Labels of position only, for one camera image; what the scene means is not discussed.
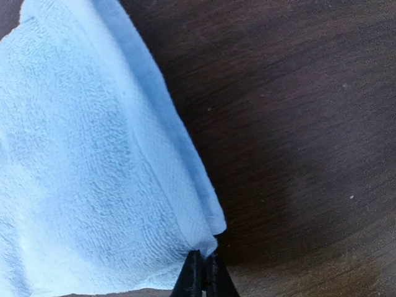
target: wooden table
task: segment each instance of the wooden table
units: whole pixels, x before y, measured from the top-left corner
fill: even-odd
[[[216,187],[241,295],[396,296],[396,1],[121,2]]]

